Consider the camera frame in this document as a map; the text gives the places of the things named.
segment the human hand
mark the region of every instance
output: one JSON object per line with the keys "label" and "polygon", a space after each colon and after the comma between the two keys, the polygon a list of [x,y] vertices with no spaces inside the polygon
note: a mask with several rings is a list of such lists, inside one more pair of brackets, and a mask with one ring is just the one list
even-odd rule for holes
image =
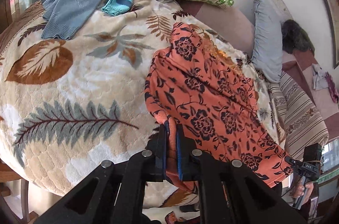
{"label": "human hand", "polygon": [[[302,205],[304,205],[310,198],[311,193],[313,191],[313,182],[308,182],[305,184],[305,187],[308,188],[308,191],[306,192],[306,196],[305,199],[302,203]],[[304,186],[300,183],[300,181],[296,184],[296,186],[294,187],[294,189],[292,190],[290,196],[292,196],[293,198],[298,198],[300,196],[304,195]]]}

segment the beige floral blanket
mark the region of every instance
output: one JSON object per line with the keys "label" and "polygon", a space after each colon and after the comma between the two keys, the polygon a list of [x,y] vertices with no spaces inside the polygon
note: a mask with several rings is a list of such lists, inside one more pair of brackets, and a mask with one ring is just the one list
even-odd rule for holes
{"label": "beige floral blanket", "polygon": [[[174,0],[133,0],[131,11],[116,17],[96,10],[68,41],[41,39],[42,14],[41,4],[32,5],[0,38],[0,158],[57,195],[105,159],[128,160],[157,132],[144,83],[175,22],[196,25],[234,64],[245,57]],[[251,65],[244,74],[255,80],[259,120],[278,142],[267,88]],[[145,207],[189,202],[196,196],[169,182],[146,186]]]}

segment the gray fern print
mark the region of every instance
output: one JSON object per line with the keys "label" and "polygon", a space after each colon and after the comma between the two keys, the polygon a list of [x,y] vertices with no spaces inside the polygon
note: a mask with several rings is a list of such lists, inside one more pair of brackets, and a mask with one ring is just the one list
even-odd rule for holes
{"label": "gray fern print", "polygon": [[44,142],[47,137],[50,142],[55,137],[58,145],[65,140],[66,144],[71,142],[73,147],[82,135],[84,141],[90,136],[94,140],[100,134],[104,139],[109,138],[118,124],[139,129],[120,120],[120,110],[116,101],[113,101],[108,112],[101,104],[96,108],[92,101],[88,103],[86,109],[78,103],[72,107],[69,100],[65,102],[64,107],[58,101],[54,102],[54,106],[44,102],[44,108],[37,107],[36,113],[30,113],[30,116],[19,124],[15,134],[14,155],[24,167],[22,154],[30,142]]}

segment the dark fur item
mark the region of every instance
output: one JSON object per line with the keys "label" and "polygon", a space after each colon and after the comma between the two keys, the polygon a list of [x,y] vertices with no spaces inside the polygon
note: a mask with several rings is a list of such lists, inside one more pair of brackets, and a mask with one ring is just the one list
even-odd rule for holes
{"label": "dark fur item", "polygon": [[293,53],[294,49],[302,52],[311,50],[314,55],[314,46],[305,32],[294,20],[287,20],[281,27],[282,49],[288,53]]}

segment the orange fabric with black flowers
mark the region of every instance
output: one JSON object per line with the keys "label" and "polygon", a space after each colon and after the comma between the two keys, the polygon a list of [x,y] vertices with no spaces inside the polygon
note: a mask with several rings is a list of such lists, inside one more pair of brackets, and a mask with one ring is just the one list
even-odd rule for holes
{"label": "orange fabric with black flowers", "polygon": [[158,123],[169,123],[167,176],[174,185],[194,188],[177,176],[176,123],[197,148],[217,160],[241,160],[270,187],[292,173],[288,154],[257,119],[257,97],[253,80],[210,39],[174,24],[171,46],[154,54],[145,82],[147,109]]}

